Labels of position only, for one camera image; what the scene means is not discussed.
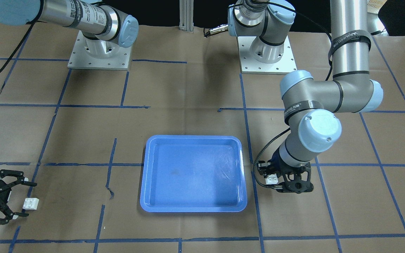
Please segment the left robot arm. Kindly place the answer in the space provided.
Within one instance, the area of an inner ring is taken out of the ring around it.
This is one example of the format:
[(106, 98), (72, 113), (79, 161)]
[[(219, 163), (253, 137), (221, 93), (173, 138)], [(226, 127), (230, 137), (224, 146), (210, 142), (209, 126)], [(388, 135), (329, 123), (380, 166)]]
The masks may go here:
[[(238, 0), (228, 7), (228, 31), (234, 37), (254, 37), (250, 55), (275, 64), (299, 13), (285, 0)], [(340, 138), (336, 112), (369, 112), (383, 100), (381, 85), (369, 77), (371, 35), (367, 31), (366, 0), (331, 0), (328, 62), (332, 80), (316, 81), (305, 70), (294, 70), (280, 82), (288, 136), (268, 161), (259, 154), (252, 172), (264, 178), (282, 177), (275, 184), (257, 183), (280, 193), (313, 190), (310, 161)]]

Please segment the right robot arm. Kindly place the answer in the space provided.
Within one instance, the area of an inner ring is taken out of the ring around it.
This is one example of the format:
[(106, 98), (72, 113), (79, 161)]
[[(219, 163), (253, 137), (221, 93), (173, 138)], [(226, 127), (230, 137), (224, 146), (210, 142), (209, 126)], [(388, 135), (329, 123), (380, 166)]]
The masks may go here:
[[(70, 69), (127, 70), (131, 50), (139, 33), (136, 18), (110, 5), (87, 0), (0, 0), (0, 23), (29, 24), (37, 21), (79, 31), (67, 65)], [(16, 185), (35, 187), (23, 171), (0, 170), (0, 225), (27, 213), (8, 206)]]

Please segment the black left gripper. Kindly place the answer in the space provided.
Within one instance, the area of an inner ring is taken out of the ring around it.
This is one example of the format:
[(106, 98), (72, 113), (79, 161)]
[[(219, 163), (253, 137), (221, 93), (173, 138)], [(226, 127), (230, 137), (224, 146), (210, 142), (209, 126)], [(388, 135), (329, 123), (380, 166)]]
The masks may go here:
[(279, 193), (308, 193), (312, 191), (311, 166), (307, 162), (299, 167), (287, 165), (276, 150), (268, 162), (259, 160), (259, 174), (265, 179), (275, 174), (283, 177), (283, 182), (273, 184), (259, 184), (262, 187), (275, 189)]

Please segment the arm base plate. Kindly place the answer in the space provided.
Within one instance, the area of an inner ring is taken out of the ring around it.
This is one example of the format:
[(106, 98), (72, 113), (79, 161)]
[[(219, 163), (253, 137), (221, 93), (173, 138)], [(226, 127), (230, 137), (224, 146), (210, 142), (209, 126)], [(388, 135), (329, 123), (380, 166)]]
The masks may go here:
[(241, 73), (286, 75), (297, 70), (289, 38), (271, 46), (259, 37), (237, 37)]
[(85, 36), (79, 31), (67, 67), (81, 70), (123, 70), (130, 66), (132, 48)]

